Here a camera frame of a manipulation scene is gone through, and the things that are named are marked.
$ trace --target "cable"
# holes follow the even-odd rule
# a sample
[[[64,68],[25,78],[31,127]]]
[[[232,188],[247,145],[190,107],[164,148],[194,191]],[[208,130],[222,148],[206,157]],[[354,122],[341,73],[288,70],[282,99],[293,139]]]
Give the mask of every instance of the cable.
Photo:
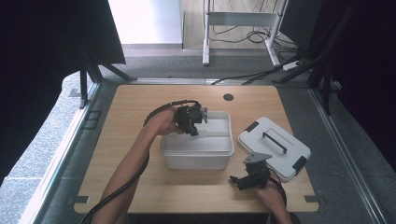
[[[275,46],[278,49],[283,49],[283,50],[287,50],[287,51],[290,51],[290,52],[296,52],[298,50],[297,48],[284,47],[281,44],[279,44],[276,40],[274,40],[274,42],[275,42]]]
[[[276,3],[277,3],[277,0],[275,1],[275,4],[274,4],[273,13],[275,12]]]
[[[162,105],[158,107],[157,109],[153,110],[151,113],[148,114],[146,117],[145,121],[143,122],[143,126],[145,126],[149,120],[154,117],[156,114],[160,113],[161,111],[165,110],[166,108],[172,106],[172,105],[184,105],[187,103],[195,103],[196,105],[200,105],[198,101],[194,100],[182,100],[182,101],[174,101],[171,103],[168,103],[166,105]],[[126,189],[131,187],[134,182],[143,174],[143,172],[146,170],[146,167],[149,164],[149,153],[145,159],[145,162],[142,164],[142,166],[139,168],[139,170],[132,176],[128,182],[126,182],[123,186],[121,186],[119,189],[116,189],[113,193],[105,197],[101,202],[99,202],[96,206],[94,206],[90,212],[88,212],[87,215],[81,220],[80,224],[89,224],[92,221],[93,215],[99,211],[103,206],[105,206],[107,203],[109,203],[111,200],[122,194]]]
[[[277,52],[277,57],[279,57],[280,59],[282,59],[283,61],[287,61],[288,59],[286,59],[285,57],[282,56],[282,53],[291,53],[291,51],[288,50],[280,50]]]
[[[285,207],[288,205],[288,198],[286,197],[286,192],[285,189],[283,189],[282,182],[280,181],[279,175],[271,168],[268,168],[270,171],[274,172],[274,174],[277,177],[277,182],[275,179],[273,179],[271,176],[268,178],[271,182],[273,182],[277,188],[279,189],[280,195],[282,195],[283,198],[283,203],[285,204]]]
[[[268,6],[268,1],[267,1],[266,4],[265,4],[265,8],[262,9],[263,6],[264,6],[264,2],[265,2],[265,0],[259,0],[258,3],[257,3],[257,4],[255,5],[255,7],[253,8],[252,12],[254,12],[254,10],[256,9],[256,7],[257,7],[259,4],[261,4],[260,12],[261,12],[262,10],[265,10],[265,9],[267,8],[267,6]],[[233,6],[231,5],[231,1],[229,1],[229,6],[230,6],[230,8],[231,8],[232,11],[233,11]],[[225,30],[225,31],[216,32],[216,31],[215,31],[215,26],[212,26],[212,31],[213,31],[213,33],[214,33],[215,35],[221,35],[221,34],[225,34],[225,33],[227,33],[227,32],[230,32],[231,30],[233,30],[233,29],[235,29],[235,28],[237,28],[237,27],[239,27],[239,26],[234,26],[234,27],[229,28],[229,29],[227,29],[227,30]],[[260,40],[253,40],[253,39],[251,38],[251,37],[253,37],[253,36],[258,36]],[[211,41],[219,41],[219,42],[226,42],[226,43],[232,43],[232,44],[236,44],[236,43],[239,43],[239,42],[242,42],[242,41],[245,41],[245,40],[249,40],[249,41],[252,42],[252,43],[260,44],[260,43],[264,42],[264,40],[266,40],[266,39],[268,38],[268,36],[269,36],[269,35],[268,35],[267,33],[264,33],[264,32],[261,32],[261,31],[255,31],[255,30],[254,30],[254,27],[253,27],[253,31],[247,33],[247,36],[246,36],[245,38],[243,38],[243,39],[240,39],[240,40],[234,40],[234,41],[232,41],[232,40],[225,40],[225,39],[214,39],[214,38],[211,38],[211,37],[209,37],[208,39],[210,39]]]
[[[285,43],[288,43],[288,44],[292,44],[292,45],[295,45],[295,46],[297,46],[297,44],[296,43],[293,43],[293,42],[289,42],[289,41],[287,41],[287,40],[283,40],[283,39],[280,39],[280,38],[276,38],[277,40],[279,40],[279,41],[282,41],[282,42],[285,42]]]
[[[298,60],[301,57],[301,55],[304,55],[304,54],[303,53],[302,54],[297,54],[297,55],[293,56],[292,58],[288,59],[287,61],[283,62],[280,66],[277,66],[277,67],[275,67],[275,68],[273,68],[273,69],[271,69],[269,71],[264,71],[264,72],[260,72],[260,73],[256,73],[256,74],[252,74],[252,75],[244,75],[244,76],[236,76],[236,77],[224,77],[224,78],[221,78],[221,79],[218,79],[218,80],[212,82],[211,85],[216,85],[216,84],[220,83],[221,81],[224,81],[224,80],[227,80],[227,79],[238,79],[238,78],[243,78],[243,77],[253,77],[253,78],[247,80],[246,82],[242,83],[243,86],[246,86],[246,85],[249,85],[249,84],[251,84],[252,82],[254,82],[256,80],[262,79],[263,77],[266,77],[266,76],[268,76],[270,74],[273,74],[274,72],[276,72],[278,70],[283,69],[283,65],[288,64],[288,63],[292,63],[292,62]]]
[[[260,12],[262,12],[262,11],[265,12],[265,9],[267,9],[267,7],[268,7],[268,0],[265,2],[264,8],[262,8],[263,6],[264,6],[264,1],[262,1],[262,6],[260,7]]]

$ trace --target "black wire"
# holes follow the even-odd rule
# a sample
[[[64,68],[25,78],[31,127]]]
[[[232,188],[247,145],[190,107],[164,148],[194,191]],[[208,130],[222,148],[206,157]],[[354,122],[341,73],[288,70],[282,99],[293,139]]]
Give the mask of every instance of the black wire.
[[[251,37],[254,36],[254,35],[257,35],[261,40],[259,40],[259,41],[252,40]],[[239,43],[239,42],[242,42],[242,41],[248,39],[251,42],[258,44],[258,43],[262,43],[265,39],[267,39],[267,37],[263,38],[260,35],[266,35],[266,33],[258,32],[258,31],[251,31],[251,32],[247,33],[247,37],[245,37],[243,39],[240,39],[240,40],[235,40],[235,41],[224,40],[224,39],[213,39],[213,38],[210,38],[210,37],[209,37],[209,39],[212,40],[212,41],[220,41],[220,42],[233,43],[233,44],[236,44],[236,43]]]
[[[290,51],[290,52],[296,52],[296,51],[298,50],[297,48],[290,48],[290,47],[282,46],[282,45],[279,44],[276,40],[274,40],[274,42],[275,42],[275,46],[276,46],[278,49],[288,50],[288,51]]]
[[[253,39],[251,39],[252,36],[257,36],[260,38],[260,40],[259,41],[253,40]],[[250,40],[250,42],[255,43],[255,44],[260,44],[260,43],[264,42],[268,37],[269,37],[269,35],[267,33],[262,32],[262,31],[255,31],[254,27],[253,27],[253,31],[250,31],[249,33],[247,33],[248,40]]]
[[[187,103],[195,103],[196,105],[200,105],[198,101],[194,100],[182,100],[182,101],[174,101],[171,103],[168,103],[166,105],[162,105],[158,107],[157,109],[153,110],[151,113],[148,114],[146,117],[145,121],[143,122],[143,126],[145,126],[149,120],[154,117],[156,114],[160,113],[161,111],[165,110],[166,108],[172,106],[172,105],[184,105]],[[143,174],[143,172],[146,170],[146,167],[149,164],[149,153],[145,159],[145,162],[142,164],[142,166],[139,168],[139,170],[132,176],[130,180],[128,180],[123,186],[121,186],[119,189],[116,189],[113,193],[105,197],[101,202],[99,202],[96,206],[94,206],[90,212],[88,212],[87,215],[81,220],[80,224],[88,224],[91,223],[93,215],[99,211],[103,206],[105,206],[107,203],[109,203],[111,200],[122,194],[126,189],[132,186],[132,184]]]
[[[269,167],[268,167],[268,170],[274,172],[274,174],[276,175],[277,181],[278,181],[279,183],[281,183],[281,182],[280,182],[279,175],[275,172],[275,170],[273,170],[272,168],[269,168]]]
[[[321,36],[316,40],[316,42],[314,42],[312,45],[310,45],[307,49],[304,49],[302,51],[300,51],[298,54],[296,54],[295,56],[293,56],[292,58],[286,60],[285,62],[283,62],[279,67],[277,67],[277,69],[273,69],[270,70],[268,72],[263,72],[260,75],[253,77],[251,79],[249,79],[248,81],[242,83],[242,85],[249,85],[252,82],[254,82],[255,80],[261,79],[269,74],[274,73],[275,71],[277,71],[278,69],[280,69],[281,67],[283,67],[283,65],[288,64],[288,63],[292,63],[295,62],[296,60],[306,57],[309,54],[311,54],[312,52],[314,52],[315,50],[318,50],[318,48],[320,47],[320,45],[323,44],[323,42],[326,40],[326,36],[329,35],[329,33],[332,30],[332,27],[336,24],[338,18],[335,17],[334,20],[330,23],[330,25],[328,26],[328,28],[321,34]]]
[[[263,6],[264,6],[264,0],[262,0],[262,6],[260,7],[260,12],[265,11],[265,9],[267,9],[267,7],[268,7],[268,0],[266,1],[265,7],[264,7],[264,8],[262,8]]]
[[[212,30],[213,30],[213,33],[214,33],[215,35],[221,35],[221,34],[227,33],[227,32],[229,32],[229,31],[235,29],[236,27],[238,27],[238,26],[235,26],[235,27],[230,28],[230,29],[225,30],[225,31],[216,32],[216,31],[215,31],[215,26],[212,26]]]
[[[276,72],[278,70],[283,69],[283,65],[288,64],[288,63],[292,63],[292,62],[298,60],[301,57],[301,55],[303,55],[303,54],[297,54],[297,55],[293,56],[292,58],[288,59],[287,61],[283,62],[280,66],[277,66],[277,67],[275,67],[275,68],[273,68],[273,69],[271,69],[269,71],[264,71],[264,72],[260,72],[260,73],[256,73],[256,74],[252,74],[252,75],[244,75],[244,76],[236,76],[236,77],[224,77],[224,78],[221,78],[221,79],[218,79],[218,80],[212,82],[211,85],[216,85],[216,84],[220,83],[221,81],[224,81],[224,80],[227,80],[227,79],[238,79],[238,78],[243,78],[243,77],[253,77],[253,78],[247,80],[246,82],[242,83],[243,86],[246,86],[246,85],[249,85],[249,84],[251,84],[252,82],[254,82],[256,80],[262,79],[263,77],[266,77],[266,76],[268,76],[270,74],[273,74],[274,72]]]
[[[233,11],[233,6],[231,6],[231,0],[228,0],[228,5],[230,6],[231,10]]]
[[[103,206],[105,206],[107,203],[109,203],[111,200],[122,194],[126,189],[132,186],[132,184],[143,174],[143,172],[146,170],[146,167],[149,164],[149,154],[147,155],[145,162],[142,164],[142,166],[139,168],[136,174],[132,176],[128,182],[126,182],[123,186],[121,186],[119,189],[105,197],[101,202],[99,202],[96,206],[93,207],[93,209],[90,210],[90,212],[81,220],[81,224],[88,224],[91,223],[93,215],[99,211]]]
[[[282,56],[282,53],[290,53],[290,51],[288,50],[281,50],[277,52],[277,57],[279,57],[280,59],[282,59],[283,61],[287,61],[288,59],[286,59],[285,57]]]
[[[287,41],[287,40],[283,40],[283,39],[280,39],[280,38],[276,38],[277,40],[279,40],[279,41],[282,41],[282,42],[285,42],[285,43],[288,43],[288,44],[292,44],[292,45],[295,45],[295,46],[297,46],[297,44],[296,43],[294,43],[294,42],[289,42],[289,41]]]
[[[274,4],[274,9],[273,9],[273,13],[275,12],[275,8],[276,8],[276,3],[277,3],[277,0],[275,1],[275,4]]]

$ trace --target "wooden table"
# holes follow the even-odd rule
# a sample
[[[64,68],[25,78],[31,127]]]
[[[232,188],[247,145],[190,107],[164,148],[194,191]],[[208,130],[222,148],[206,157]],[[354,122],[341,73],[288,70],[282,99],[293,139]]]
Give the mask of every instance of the wooden table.
[[[224,94],[233,95],[225,101]],[[108,112],[92,160],[78,196],[87,203],[75,203],[75,210],[87,213],[99,203],[108,179],[130,149],[146,116],[166,103],[196,100],[210,111],[227,111],[231,116],[235,152],[225,170],[170,170],[161,154],[161,137],[150,150],[150,161],[139,180],[130,213],[257,213],[267,212],[252,190],[239,190],[230,175],[246,176],[242,161],[248,153],[237,141],[238,135],[254,120],[267,117],[291,133],[285,110],[275,87],[270,86],[195,86],[124,85],[119,86]],[[305,196],[315,193],[305,168],[289,183],[288,210],[313,212],[318,203]]]

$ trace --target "white stand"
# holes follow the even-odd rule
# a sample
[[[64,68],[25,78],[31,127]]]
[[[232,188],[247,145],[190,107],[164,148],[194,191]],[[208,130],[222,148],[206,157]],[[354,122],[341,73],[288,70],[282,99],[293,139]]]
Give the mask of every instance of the white stand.
[[[209,65],[209,26],[264,26],[272,27],[270,38],[265,40],[265,45],[270,54],[274,66],[280,66],[273,45],[282,21],[287,0],[283,0],[277,13],[255,13],[255,12],[211,12],[210,0],[207,2],[205,12],[205,39],[203,65]]]

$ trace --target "black curtain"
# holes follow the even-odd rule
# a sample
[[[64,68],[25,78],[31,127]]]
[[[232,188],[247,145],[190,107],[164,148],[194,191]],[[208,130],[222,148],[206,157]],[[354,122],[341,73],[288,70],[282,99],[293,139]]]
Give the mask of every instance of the black curtain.
[[[334,47],[339,99],[396,169],[396,6],[361,0]]]
[[[1,0],[0,183],[87,59],[125,63],[106,0]]]

